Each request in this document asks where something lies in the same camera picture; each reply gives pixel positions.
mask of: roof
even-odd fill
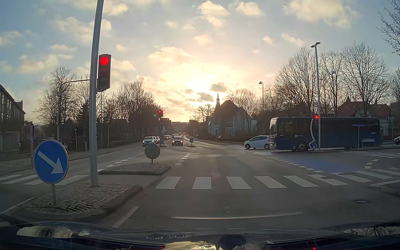
[[[355,116],[356,111],[363,110],[362,101],[346,101],[337,109],[337,116]],[[386,104],[370,104],[370,113],[375,117],[389,117],[390,107]]]

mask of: blue bus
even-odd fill
[[[362,145],[362,139],[374,139],[375,145],[383,142],[378,117],[320,119],[321,148],[357,148]],[[276,117],[271,119],[269,128],[270,144],[277,150],[303,152],[317,148],[319,143],[319,126],[314,117]]]

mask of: traffic light pole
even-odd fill
[[[90,180],[92,187],[98,187],[98,166],[97,166],[97,67],[98,48],[100,46],[101,18],[103,16],[104,0],[97,0],[95,21],[93,26],[92,55],[90,65],[90,87],[89,87],[89,150],[90,150]]]

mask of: white car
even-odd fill
[[[269,136],[259,135],[259,136],[253,137],[252,139],[245,141],[244,145],[247,150],[250,148],[253,148],[253,149],[265,148],[265,149],[269,150],[269,148],[270,148]]]

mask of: red traffic light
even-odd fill
[[[109,63],[109,58],[107,56],[103,56],[100,58],[101,65],[107,65]]]

